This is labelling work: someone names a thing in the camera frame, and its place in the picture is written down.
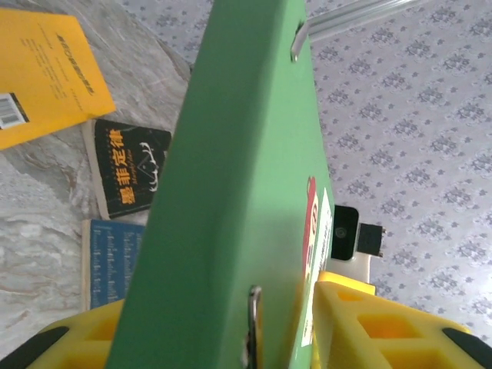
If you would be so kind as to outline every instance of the blue book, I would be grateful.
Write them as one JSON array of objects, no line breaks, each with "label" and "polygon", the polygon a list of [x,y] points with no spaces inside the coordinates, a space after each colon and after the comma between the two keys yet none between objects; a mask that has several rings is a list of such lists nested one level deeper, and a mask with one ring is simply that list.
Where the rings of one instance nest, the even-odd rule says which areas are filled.
[{"label": "blue book", "polygon": [[82,222],[82,310],[125,298],[145,227],[119,221]]}]

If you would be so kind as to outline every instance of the green board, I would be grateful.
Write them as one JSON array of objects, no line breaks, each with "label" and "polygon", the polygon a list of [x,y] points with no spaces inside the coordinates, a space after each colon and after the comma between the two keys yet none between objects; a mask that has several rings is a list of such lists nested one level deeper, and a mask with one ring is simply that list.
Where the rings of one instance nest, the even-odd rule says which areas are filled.
[{"label": "green board", "polygon": [[291,60],[305,17],[303,0],[214,1],[108,369],[241,368],[252,285],[262,367],[309,368],[309,179],[328,246],[334,202],[308,40]]}]

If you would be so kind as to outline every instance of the white label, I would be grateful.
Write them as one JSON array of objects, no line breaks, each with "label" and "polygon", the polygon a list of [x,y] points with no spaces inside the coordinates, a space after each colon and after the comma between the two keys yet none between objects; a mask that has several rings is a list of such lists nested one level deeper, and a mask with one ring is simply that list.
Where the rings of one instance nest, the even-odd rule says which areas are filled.
[{"label": "white label", "polygon": [[11,94],[0,94],[0,128],[6,129],[25,123]]},{"label": "white label", "polygon": [[314,194],[313,206],[311,207],[311,220],[309,221],[309,242],[307,246],[306,254],[306,270],[304,273],[304,280],[307,280],[311,274],[311,265],[313,263],[313,250],[314,243],[316,242],[317,232],[317,219],[318,219],[318,200],[317,194]]},{"label": "white label", "polygon": [[304,330],[302,332],[301,346],[308,346],[313,341],[313,296],[314,284],[323,269],[327,260],[328,243],[331,236],[331,223],[333,217],[331,215],[330,201],[326,193],[326,188],[323,193],[323,201],[321,202],[320,211],[320,227],[317,237],[316,253],[311,264],[311,279],[309,281],[309,296],[307,298],[306,320],[304,321]]}]

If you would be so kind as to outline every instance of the sticker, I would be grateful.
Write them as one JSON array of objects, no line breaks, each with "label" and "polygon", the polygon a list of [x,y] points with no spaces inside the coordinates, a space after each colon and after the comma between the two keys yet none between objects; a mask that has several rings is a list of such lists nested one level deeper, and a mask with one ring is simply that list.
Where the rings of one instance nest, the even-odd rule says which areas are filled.
[{"label": "sticker", "polygon": [[306,220],[304,223],[304,238],[302,244],[302,268],[305,281],[308,279],[308,276],[311,273],[311,259],[313,256],[317,231],[317,212],[318,200],[316,194],[316,180],[314,179],[314,177],[311,177],[309,178],[309,181],[307,183],[307,208]]},{"label": "sticker", "polygon": [[0,129],[7,129],[28,121],[15,94],[0,94]]},{"label": "sticker", "polygon": [[331,224],[333,216],[331,214],[330,201],[324,189],[321,202],[319,237],[317,238],[316,252],[310,267],[312,268],[311,279],[309,280],[309,297],[307,298],[306,319],[302,332],[301,346],[308,346],[313,341],[313,297],[314,283],[316,283],[320,271],[324,269],[327,260],[328,245],[331,238]]}]

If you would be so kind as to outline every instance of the black book cover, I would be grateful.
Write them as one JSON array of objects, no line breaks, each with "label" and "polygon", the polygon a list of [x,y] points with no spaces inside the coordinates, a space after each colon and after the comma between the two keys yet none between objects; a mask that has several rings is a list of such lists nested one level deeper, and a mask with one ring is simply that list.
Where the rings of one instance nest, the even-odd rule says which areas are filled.
[{"label": "black book cover", "polygon": [[94,140],[109,217],[149,209],[171,133],[98,119]]}]

